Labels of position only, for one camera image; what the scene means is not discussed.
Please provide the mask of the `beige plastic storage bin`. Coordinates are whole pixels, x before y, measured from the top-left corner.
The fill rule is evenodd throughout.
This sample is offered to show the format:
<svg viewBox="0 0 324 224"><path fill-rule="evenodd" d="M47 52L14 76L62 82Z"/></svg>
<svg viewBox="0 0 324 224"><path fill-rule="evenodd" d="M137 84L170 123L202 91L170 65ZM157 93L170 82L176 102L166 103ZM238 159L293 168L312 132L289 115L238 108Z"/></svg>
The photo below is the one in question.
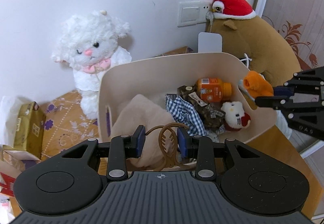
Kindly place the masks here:
<svg viewBox="0 0 324 224"><path fill-rule="evenodd" d="M277 113L271 108L251 109L238 87L248 73L248 68L235 56L228 53L188 53L154 57L118 65L103 76L98 103L98 131L102 141L110 140L108 130L119 112L134 96L141 94L152 102L165 106L165 96L176 93L182 85L194 85L199 78L220 78L232 85L231 100L240 101L251 117L247 129L224 133L219 137L236 138L248 143L271 129Z"/></svg>

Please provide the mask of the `orange bottle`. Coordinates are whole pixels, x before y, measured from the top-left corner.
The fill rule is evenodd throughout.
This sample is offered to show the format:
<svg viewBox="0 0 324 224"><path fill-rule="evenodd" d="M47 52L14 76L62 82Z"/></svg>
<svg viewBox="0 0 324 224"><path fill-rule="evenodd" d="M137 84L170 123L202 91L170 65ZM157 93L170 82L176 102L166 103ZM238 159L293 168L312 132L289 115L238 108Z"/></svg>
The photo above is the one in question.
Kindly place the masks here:
<svg viewBox="0 0 324 224"><path fill-rule="evenodd" d="M200 78L196 85L198 96L205 102L227 101L232 96L232 85L219 78Z"/></svg>

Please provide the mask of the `brown capybara plush toy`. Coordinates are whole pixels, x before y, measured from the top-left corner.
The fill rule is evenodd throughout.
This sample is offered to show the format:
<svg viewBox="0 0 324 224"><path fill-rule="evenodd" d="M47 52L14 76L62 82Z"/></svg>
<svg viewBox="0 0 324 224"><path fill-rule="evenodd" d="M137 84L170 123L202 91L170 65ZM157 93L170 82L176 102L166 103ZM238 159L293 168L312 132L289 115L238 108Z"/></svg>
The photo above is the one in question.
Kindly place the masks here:
<svg viewBox="0 0 324 224"><path fill-rule="evenodd" d="M272 85L283 85L300 72L298 59L287 41L265 20L214 19L207 22L207 32L222 36L222 51L241 59L247 55L249 69Z"/></svg>

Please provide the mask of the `light blue folded clothes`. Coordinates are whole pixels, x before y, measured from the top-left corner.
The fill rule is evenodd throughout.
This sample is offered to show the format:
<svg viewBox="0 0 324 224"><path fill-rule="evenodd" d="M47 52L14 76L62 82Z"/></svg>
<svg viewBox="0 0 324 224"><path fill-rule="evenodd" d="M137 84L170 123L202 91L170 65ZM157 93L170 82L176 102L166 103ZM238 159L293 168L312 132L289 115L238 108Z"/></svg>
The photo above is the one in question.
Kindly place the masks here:
<svg viewBox="0 0 324 224"><path fill-rule="evenodd" d="M284 115L280 110L276 111L277 113L277 120L276 126L281 131L281 133L289 139L292 135L293 130L288 126L287 120L285 119Z"/></svg>

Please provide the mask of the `dark brown patterned cloth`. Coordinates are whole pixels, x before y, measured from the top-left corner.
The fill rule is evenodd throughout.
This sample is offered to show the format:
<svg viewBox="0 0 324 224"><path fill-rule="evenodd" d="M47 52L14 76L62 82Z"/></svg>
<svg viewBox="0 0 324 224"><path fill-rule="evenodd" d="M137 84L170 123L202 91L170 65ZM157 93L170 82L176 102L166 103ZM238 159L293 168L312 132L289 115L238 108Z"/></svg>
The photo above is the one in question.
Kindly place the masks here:
<svg viewBox="0 0 324 224"><path fill-rule="evenodd" d="M198 96L196 85L183 85L177 89L177 93L194 106L206 130L216 132L224 124L225 112L213 103L204 102Z"/></svg>

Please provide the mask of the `red santa hat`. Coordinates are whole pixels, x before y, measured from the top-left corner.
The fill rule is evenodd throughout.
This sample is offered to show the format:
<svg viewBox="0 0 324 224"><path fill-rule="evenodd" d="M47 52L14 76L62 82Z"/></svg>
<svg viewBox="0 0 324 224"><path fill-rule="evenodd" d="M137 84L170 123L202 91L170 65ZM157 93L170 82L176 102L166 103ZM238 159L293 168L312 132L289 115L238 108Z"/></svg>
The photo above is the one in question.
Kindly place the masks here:
<svg viewBox="0 0 324 224"><path fill-rule="evenodd" d="M246 0L213 0L212 11L215 19L248 20L256 17Z"/></svg>

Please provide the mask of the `blue checked cloth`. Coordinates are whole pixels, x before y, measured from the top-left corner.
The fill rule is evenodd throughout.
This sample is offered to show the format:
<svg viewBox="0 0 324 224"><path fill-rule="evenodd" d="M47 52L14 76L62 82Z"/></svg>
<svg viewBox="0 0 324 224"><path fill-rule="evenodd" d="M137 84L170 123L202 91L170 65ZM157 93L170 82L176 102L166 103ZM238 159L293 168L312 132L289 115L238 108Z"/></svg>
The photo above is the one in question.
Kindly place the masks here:
<svg viewBox="0 0 324 224"><path fill-rule="evenodd" d="M194 106L185 101L180 96L172 99L169 95L165 97L166 110L172 115L177 123L182 123L188 127L187 132L190 136L206 136L203 122L195 110Z"/></svg>

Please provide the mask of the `white wall switch socket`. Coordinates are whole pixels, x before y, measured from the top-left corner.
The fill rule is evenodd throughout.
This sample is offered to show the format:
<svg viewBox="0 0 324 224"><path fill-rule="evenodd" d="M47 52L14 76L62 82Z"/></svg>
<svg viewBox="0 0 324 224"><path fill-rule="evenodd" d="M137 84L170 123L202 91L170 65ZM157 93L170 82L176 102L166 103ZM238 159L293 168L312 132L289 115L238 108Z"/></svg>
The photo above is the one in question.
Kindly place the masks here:
<svg viewBox="0 0 324 224"><path fill-rule="evenodd" d="M205 23L206 14L211 8L208 0L187 1L178 4L178 27L194 26Z"/></svg>

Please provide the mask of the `gold tissue box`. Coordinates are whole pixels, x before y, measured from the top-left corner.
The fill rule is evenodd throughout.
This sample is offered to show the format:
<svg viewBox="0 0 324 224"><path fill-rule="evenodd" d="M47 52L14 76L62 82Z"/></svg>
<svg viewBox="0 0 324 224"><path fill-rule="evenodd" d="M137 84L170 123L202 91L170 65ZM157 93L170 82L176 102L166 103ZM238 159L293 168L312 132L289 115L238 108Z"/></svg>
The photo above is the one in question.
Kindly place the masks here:
<svg viewBox="0 0 324 224"><path fill-rule="evenodd" d="M24 97L1 99L1 147L18 160L41 159L46 116L35 101Z"/></svg>

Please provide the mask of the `white kitty plush toy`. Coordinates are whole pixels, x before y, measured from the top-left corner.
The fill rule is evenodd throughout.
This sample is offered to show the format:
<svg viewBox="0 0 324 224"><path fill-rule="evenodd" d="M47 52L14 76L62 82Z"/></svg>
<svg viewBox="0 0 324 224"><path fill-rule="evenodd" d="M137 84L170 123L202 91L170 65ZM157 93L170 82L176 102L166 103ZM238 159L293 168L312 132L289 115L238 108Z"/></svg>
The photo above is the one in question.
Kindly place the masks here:
<svg viewBox="0 0 324 224"><path fill-rule="evenodd" d="M240 101L225 102L221 110L225 112L225 129L227 131L240 131L250 125L251 117L243 109Z"/></svg>

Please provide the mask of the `orange knit pouch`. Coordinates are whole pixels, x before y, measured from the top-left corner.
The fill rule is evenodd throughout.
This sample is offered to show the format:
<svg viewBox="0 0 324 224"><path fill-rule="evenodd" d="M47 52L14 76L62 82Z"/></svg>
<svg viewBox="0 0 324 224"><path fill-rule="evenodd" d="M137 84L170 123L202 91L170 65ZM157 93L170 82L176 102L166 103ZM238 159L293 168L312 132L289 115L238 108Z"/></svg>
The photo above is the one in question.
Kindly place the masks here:
<svg viewBox="0 0 324 224"><path fill-rule="evenodd" d="M251 70L243 79L243 86L252 98L263 96L274 96L272 85L259 73Z"/></svg>

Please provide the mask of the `white plastic card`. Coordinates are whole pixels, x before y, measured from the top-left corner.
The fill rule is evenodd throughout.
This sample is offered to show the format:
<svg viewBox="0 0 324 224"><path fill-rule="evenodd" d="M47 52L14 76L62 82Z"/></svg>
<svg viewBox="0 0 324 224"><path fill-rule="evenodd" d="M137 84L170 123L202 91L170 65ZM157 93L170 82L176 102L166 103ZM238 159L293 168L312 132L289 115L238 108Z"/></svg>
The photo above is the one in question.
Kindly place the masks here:
<svg viewBox="0 0 324 224"><path fill-rule="evenodd" d="M198 53L222 52L222 36L217 33L198 34Z"/></svg>

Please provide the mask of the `white lamb plush toy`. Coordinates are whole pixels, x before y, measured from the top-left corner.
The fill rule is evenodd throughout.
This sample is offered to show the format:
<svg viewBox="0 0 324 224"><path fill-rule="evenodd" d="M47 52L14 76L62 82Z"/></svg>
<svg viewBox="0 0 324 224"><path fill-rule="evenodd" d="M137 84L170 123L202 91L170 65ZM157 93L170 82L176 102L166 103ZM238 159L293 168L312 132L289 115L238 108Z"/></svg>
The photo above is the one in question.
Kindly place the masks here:
<svg viewBox="0 0 324 224"><path fill-rule="evenodd" d="M80 107L88 119L98 117L99 89L104 74L112 67L130 63L131 54L118 44L130 33L130 25L94 11L73 15L62 26L62 34L51 59L72 68L74 83L81 95Z"/></svg>

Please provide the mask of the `beige plush bunny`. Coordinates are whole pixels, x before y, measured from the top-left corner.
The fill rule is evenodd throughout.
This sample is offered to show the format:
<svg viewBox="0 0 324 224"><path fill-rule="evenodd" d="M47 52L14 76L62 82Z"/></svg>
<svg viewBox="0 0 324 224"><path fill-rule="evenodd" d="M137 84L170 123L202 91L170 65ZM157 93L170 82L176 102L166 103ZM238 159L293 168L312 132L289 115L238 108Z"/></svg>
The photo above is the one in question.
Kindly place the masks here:
<svg viewBox="0 0 324 224"><path fill-rule="evenodd" d="M143 95L136 95L120 112L111 129L110 137L132 135L139 125L143 125L148 131L172 122L174 122L172 115L165 109ZM164 156L159 147L159 130L154 130L146 137L141 157L127 159L126 164L130 171L153 170L163 161Z"/></svg>

